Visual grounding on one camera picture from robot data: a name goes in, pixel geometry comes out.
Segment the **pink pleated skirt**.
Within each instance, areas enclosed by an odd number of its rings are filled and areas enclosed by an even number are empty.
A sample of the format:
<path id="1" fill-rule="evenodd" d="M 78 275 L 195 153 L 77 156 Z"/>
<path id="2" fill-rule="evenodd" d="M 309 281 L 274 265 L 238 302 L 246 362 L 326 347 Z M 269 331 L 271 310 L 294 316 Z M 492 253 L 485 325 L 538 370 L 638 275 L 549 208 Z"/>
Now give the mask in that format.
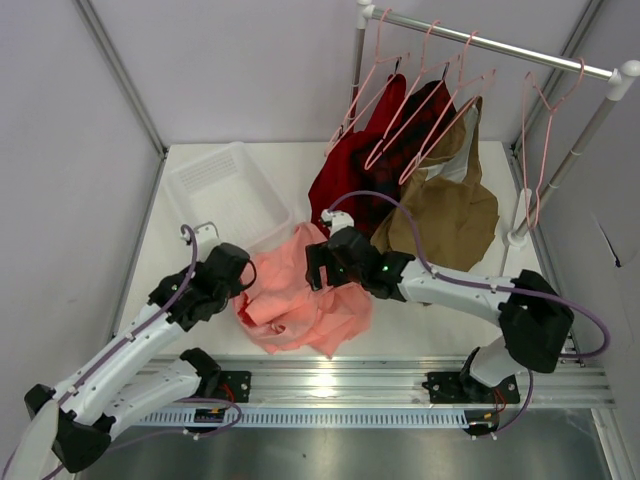
<path id="1" fill-rule="evenodd" d="M 300 223 L 290 239 L 257 254 L 245 269 L 243 279 L 255 282 L 233 299 L 233 310 L 251 341 L 267 353 L 308 346 L 331 357 L 371 327 L 373 302 L 361 286 L 314 291 L 307 283 L 305 248 L 325 240 L 314 224 Z"/>

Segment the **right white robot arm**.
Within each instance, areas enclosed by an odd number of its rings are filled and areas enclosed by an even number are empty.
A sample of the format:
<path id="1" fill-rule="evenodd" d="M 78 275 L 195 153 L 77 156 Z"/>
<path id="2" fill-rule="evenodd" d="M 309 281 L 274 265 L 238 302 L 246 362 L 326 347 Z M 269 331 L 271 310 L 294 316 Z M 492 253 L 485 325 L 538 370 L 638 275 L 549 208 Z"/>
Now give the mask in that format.
<path id="1" fill-rule="evenodd" d="M 508 385 L 516 374 L 551 374 L 560 359 L 574 314 L 537 272 L 482 279 L 398 251 L 379 252 L 355 228 L 305 248 L 305 279 L 314 291 L 349 283 L 382 300 L 433 304 L 497 326 L 501 335 L 477 347 L 460 371 L 428 375 L 423 386 L 440 403 L 488 404 L 497 393 L 517 402 Z"/>

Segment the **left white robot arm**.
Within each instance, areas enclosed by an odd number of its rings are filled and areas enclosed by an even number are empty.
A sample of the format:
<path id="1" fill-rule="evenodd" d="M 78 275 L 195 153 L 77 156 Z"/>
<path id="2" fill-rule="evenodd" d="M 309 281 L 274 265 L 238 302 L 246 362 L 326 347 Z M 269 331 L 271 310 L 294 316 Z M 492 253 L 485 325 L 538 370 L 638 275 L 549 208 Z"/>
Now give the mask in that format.
<path id="1" fill-rule="evenodd" d="M 133 376 L 160 350 L 200 321 L 222 312 L 246 288 L 249 254 L 216 245 L 164 278 L 123 333 L 54 387 L 37 384 L 24 397 L 31 423 L 2 472 L 5 479 L 51 479 L 81 472 L 99 460 L 130 426 L 177 401 L 237 404 L 216 395 L 221 368 L 200 348 L 184 351 L 148 380 Z"/>

